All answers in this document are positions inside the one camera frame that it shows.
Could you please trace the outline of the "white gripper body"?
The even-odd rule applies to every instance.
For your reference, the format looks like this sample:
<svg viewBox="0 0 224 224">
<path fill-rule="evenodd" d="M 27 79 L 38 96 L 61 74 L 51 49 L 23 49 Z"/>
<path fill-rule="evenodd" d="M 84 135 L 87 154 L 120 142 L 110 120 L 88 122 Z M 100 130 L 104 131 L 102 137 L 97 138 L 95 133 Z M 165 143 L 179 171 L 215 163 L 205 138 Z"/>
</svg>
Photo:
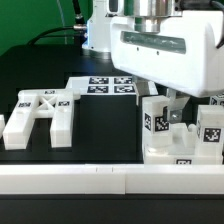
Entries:
<svg viewBox="0 0 224 224">
<path fill-rule="evenodd" d="M 111 57 L 122 71 L 195 97 L 224 91 L 224 2 L 121 0 Z"/>
</svg>

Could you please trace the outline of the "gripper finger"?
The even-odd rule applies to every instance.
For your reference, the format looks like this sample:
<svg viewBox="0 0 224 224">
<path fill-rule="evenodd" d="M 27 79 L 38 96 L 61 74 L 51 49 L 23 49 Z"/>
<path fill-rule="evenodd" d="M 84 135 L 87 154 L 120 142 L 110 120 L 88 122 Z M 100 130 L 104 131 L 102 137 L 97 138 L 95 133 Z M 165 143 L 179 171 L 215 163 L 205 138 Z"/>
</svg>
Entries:
<svg viewBox="0 0 224 224">
<path fill-rule="evenodd" d="M 167 89 L 166 96 L 169 99 L 167 106 L 168 121 L 170 123 L 180 123 L 182 120 L 183 109 L 189 101 L 190 96 L 171 88 Z"/>
<path fill-rule="evenodd" d="M 136 92 L 136 104 L 140 104 L 140 98 L 142 96 L 149 96 L 149 81 L 137 76 L 133 77 L 133 86 Z"/>
</svg>

